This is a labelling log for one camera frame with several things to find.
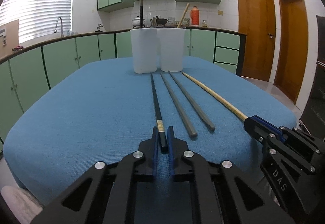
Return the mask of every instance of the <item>table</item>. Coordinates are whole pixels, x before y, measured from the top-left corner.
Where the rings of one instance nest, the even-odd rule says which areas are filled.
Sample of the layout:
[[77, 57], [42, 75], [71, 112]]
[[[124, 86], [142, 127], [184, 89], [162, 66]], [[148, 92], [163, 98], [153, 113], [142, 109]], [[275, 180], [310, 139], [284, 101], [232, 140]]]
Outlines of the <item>table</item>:
[[[184, 72], [216, 91], [247, 116], [275, 126], [296, 126], [294, 114], [275, 98], [221, 67], [184, 57]], [[230, 160], [256, 181], [261, 145], [243, 123], [181, 73], [183, 84], [216, 126], [210, 132], [172, 78], [173, 91], [197, 129], [191, 140], [159, 75], [154, 80], [165, 128], [211, 162]], [[97, 161], [108, 164], [137, 150], [156, 125], [150, 74], [136, 74], [132, 58], [90, 63], [40, 98], [10, 130], [4, 157], [14, 176], [44, 205], [49, 204]], [[139, 183], [135, 223], [191, 223], [189, 184], [173, 183], [168, 156], [159, 154], [155, 184]]]

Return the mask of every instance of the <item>tile floor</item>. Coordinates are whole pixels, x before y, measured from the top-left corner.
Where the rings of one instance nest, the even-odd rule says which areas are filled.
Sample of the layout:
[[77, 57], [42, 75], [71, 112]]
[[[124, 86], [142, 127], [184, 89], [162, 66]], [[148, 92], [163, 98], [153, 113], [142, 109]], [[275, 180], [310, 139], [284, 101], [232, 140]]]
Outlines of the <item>tile floor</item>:
[[262, 80], [257, 80], [253, 78], [243, 77], [245, 80], [249, 81], [250, 83], [256, 85], [260, 89], [264, 90], [265, 92], [269, 93], [271, 96], [273, 96], [275, 99], [280, 101], [282, 104], [284, 104], [287, 108], [289, 108], [297, 117], [297, 126], [299, 124], [299, 119], [301, 117], [301, 111], [297, 106], [275, 85], [269, 82], [265, 82]]

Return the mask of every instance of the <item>window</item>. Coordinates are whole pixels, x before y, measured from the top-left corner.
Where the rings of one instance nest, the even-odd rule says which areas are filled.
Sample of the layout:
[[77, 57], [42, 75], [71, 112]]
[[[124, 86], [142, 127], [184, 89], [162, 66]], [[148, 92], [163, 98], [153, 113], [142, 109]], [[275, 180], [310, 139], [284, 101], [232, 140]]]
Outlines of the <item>window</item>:
[[0, 25], [19, 19], [19, 43], [54, 32], [61, 17], [63, 30], [71, 29], [72, 0], [4, 0]]

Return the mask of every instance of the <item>white wall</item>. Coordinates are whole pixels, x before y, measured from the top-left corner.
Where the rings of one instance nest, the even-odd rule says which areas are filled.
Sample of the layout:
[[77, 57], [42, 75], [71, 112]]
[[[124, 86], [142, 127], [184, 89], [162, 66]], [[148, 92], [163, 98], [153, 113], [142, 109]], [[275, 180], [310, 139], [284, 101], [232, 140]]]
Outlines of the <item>white wall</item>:
[[[274, 0], [276, 11], [276, 45], [271, 71], [270, 82], [273, 83], [276, 75], [277, 62], [280, 51], [281, 39], [281, 21], [279, 1]], [[164, 18], [176, 17], [179, 20], [185, 8], [183, 2], [176, 3], [174, 0], [145, 0], [144, 18], [149, 24], [149, 19], [155, 15]], [[316, 58], [318, 51], [318, 32], [316, 15], [325, 16], [325, 7], [320, 0], [305, 0], [308, 28], [309, 28], [309, 46], [306, 71], [303, 79], [301, 91], [297, 100], [297, 107], [303, 111], [313, 83], [313, 76], [316, 70]], [[238, 31], [238, 0], [222, 0], [220, 5], [191, 3], [191, 6], [197, 5], [200, 10], [200, 23], [207, 20], [210, 27], [217, 27]], [[139, 15], [139, 2], [134, 3], [134, 7], [117, 10], [111, 13], [98, 12], [97, 0], [73, 0], [72, 23], [73, 31], [78, 33], [93, 32], [98, 23], [102, 23], [102, 30], [121, 30], [132, 27], [131, 19]], [[217, 14], [218, 10], [223, 11], [223, 16]]]

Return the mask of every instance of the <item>gray chopstick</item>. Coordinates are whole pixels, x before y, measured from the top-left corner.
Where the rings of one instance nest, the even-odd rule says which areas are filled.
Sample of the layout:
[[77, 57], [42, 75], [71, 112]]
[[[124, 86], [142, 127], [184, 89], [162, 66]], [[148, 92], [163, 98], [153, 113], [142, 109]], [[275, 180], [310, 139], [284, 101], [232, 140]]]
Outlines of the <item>gray chopstick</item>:
[[184, 123], [184, 126], [188, 132], [188, 135], [190, 136], [190, 138], [196, 137], [198, 135], [198, 133], [196, 132], [193, 124], [191, 123], [189, 117], [186, 115], [185, 110], [183, 109], [183, 107], [181, 106], [180, 102], [178, 101], [176, 95], [174, 94], [173, 90], [171, 89], [169, 83], [167, 82], [167, 80], [163, 77], [163, 75], [160, 73], [163, 82], [165, 83], [165, 86], [170, 94], [170, 97], [172, 98], [174, 105], [179, 113], [179, 115], [181, 116], [181, 119]]
[[186, 96], [187, 100], [190, 102], [192, 107], [195, 109], [196, 113], [199, 115], [199, 117], [202, 119], [202, 121], [205, 123], [205, 125], [208, 127], [209, 130], [215, 131], [216, 127], [212, 123], [212, 121], [209, 119], [209, 117], [204, 113], [204, 111], [201, 109], [201, 107], [195, 102], [193, 97], [186, 91], [184, 86], [176, 79], [174, 75], [171, 74], [170, 71], [168, 71], [172, 79], [175, 81], [179, 89], [183, 92], [184, 96]]

